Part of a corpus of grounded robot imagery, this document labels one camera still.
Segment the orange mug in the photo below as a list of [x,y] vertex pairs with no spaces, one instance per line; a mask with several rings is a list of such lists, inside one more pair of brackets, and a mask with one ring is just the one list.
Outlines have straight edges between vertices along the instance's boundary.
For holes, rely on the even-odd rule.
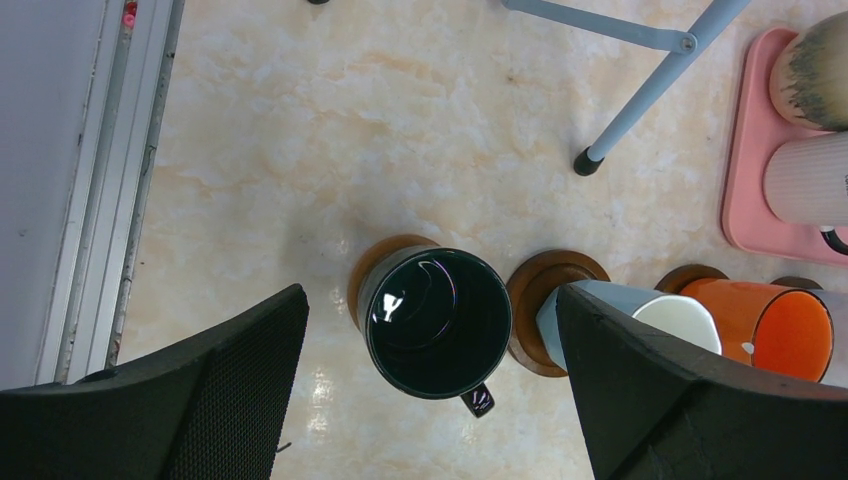
[[818,382],[833,352],[827,307],[806,290],[696,280],[680,292],[713,315],[724,356],[757,368]]

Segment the pink tray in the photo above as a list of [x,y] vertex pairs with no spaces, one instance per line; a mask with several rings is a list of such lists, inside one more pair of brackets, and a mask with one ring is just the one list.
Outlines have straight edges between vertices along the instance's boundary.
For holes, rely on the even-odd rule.
[[[731,245],[747,252],[848,266],[848,256],[825,245],[818,227],[793,225],[771,213],[763,193],[763,175],[774,152],[790,140],[821,135],[783,119],[769,98],[769,76],[784,47],[798,35],[774,28],[757,37],[748,51],[736,132],[727,170],[721,224]],[[838,229],[848,238],[848,229]]]

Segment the screw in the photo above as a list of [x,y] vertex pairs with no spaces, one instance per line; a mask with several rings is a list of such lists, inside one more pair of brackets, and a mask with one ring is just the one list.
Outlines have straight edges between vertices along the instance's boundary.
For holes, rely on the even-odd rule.
[[686,37],[680,41],[680,48],[682,48],[684,52],[691,52],[695,49],[695,41],[692,40],[691,37]]

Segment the coaster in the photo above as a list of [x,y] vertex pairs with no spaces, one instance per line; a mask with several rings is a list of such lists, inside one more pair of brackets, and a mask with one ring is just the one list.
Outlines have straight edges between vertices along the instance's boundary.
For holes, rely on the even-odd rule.
[[[781,221],[772,213],[763,191],[766,165],[781,145],[824,134],[787,122],[769,97],[771,69],[797,35],[773,28],[757,37],[748,50],[727,168],[722,230],[731,245],[746,252],[844,267],[848,256],[831,250],[817,226]],[[848,228],[837,232],[848,237]]]
[[824,290],[817,282],[804,277],[780,277],[771,282],[772,285],[781,287],[800,288],[802,290]]
[[683,289],[690,283],[697,280],[703,280],[705,278],[728,280],[727,275],[717,268],[698,264],[685,265],[670,271],[665,277],[663,277],[662,280],[660,280],[660,283],[654,287],[654,290],[676,295],[682,292]]
[[609,281],[598,262],[582,253],[549,250],[524,262],[506,284],[512,302],[512,335],[509,353],[518,363],[543,377],[564,377],[565,370],[548,356],[536,314],[560,285],[579,280]]
[[359,289],[362,287],[362,282],[365,277],[371,273],[371,270],[380,263],[381,260],[403,248],[417,247],[419,245],[438,247],[439,244],[429,238],[419,235],[395,235],[377,242],[359,257],[353,271],[350,273],[350,280],[347,284],[347,308],[350,312],[350,319],[356,325],[357,330],[359,324],[356,322],[356,311],[359,307]]

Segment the brown coaster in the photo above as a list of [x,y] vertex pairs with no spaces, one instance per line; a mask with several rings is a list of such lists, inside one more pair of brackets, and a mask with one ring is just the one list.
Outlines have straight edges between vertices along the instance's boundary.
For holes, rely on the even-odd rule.
[[509,353],[531,372],[544,377],[568,375],[548,356],[536,314],[555,288],[579,280],[608,282],[609,275],[582,253],[549,250],[524,262],[507,282],[513,316]]
[[381,260],[395,253],[402,248],[416,247],[419,245],[431,245],[438,247],[439,244],[429,238],[419,235],[395,235],[384,240],[380,240],[374,246],[369,248],[359,257],[353,271],[350,273],[350,280],[347,283],[347,308],[350,312],[350,318],[356,328],[359,328],[359,323],[356,321],[356,311],[359,307],[359,289],[362,287],[362,282],[371,270],[380,263]]
[[659,290],[665,293],[678,294],[686,288],[690,283],[703,280],[705,278],[717,278],[719,280],[728,280],[727,275],[721,270],[706,265],[686,265],[680,268],[675,268],[668,273],[660,283],[654,287],[654,290]]
[[802,290],[824,290],[824,288],[815,281],[804,277],[780,277],[771,282],[771,284],[780,285],[781,287],[800,288]]

